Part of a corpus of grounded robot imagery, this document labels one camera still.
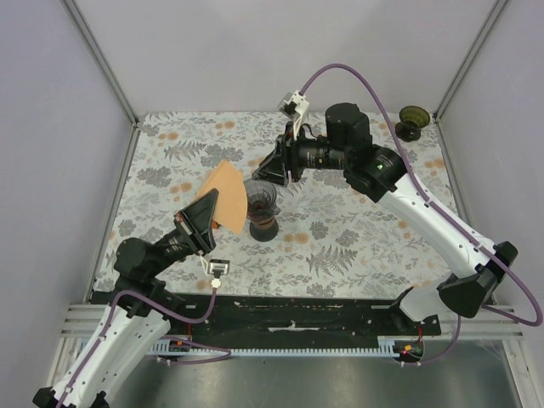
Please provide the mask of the brown paper coffee filter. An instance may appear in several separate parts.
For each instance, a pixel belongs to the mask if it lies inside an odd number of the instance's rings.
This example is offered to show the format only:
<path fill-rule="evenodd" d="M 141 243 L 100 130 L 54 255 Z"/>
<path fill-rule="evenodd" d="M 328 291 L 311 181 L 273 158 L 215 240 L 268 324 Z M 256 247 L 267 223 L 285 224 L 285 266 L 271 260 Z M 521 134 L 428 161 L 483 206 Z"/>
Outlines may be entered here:
<path fill-rule="evenodd" d="M 213 189 L 218 192 L 218 198 L 212 221 L 239 235 L 247 218 L 247 192 L 242 173 L 230 161 L 223 159 L 210 173 L 195 198 L 201 198 Z"/>

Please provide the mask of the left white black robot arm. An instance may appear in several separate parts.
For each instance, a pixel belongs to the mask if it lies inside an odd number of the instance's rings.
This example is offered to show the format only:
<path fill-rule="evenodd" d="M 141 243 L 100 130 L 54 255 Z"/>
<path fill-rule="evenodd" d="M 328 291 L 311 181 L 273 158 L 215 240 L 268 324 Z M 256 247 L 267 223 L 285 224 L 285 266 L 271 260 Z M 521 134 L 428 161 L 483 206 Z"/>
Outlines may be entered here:
<path fill-rule="evenodd" d="M 209 190 L 174 215 L 174 228 L 151 243 L 127 238 L 116 250 L 119 277 L 110 301 L 82 353 L 53 386 L 33 397 L 38 407 L 107 407 L 151 346 L 167 333 L 179 333 L 211 314 L 186 317 L 184 300 L 157 276 L 192 255 L 216 246 L 213 214 L 217 190 Z"/>

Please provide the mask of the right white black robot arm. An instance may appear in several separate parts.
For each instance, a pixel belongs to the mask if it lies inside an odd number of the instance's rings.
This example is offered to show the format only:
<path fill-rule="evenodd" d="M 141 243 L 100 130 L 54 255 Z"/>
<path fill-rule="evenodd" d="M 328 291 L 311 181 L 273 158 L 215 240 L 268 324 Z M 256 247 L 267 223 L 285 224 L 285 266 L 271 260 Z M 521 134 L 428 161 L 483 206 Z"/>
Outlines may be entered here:
<path fill-rule="evenodd" d="M 513 262 L 517 248 L 472 229 L 409 172 L 397 152 L 374 144 L 369 117 L 357 105 L 332 105 L 325 119 L 326 135 L 314 139 L 306 138 L 300 124 L 288 122 L 252 178 L 287 186 L 305 169 L 342 171 L 352 189 L 406 221 L 450 268 L 449 275 L 397 297 L 389 313 L 391 328 L 409 334 L 420 320 L 447 310 L 473 318 L 502 282 L 502 266 Z"/>

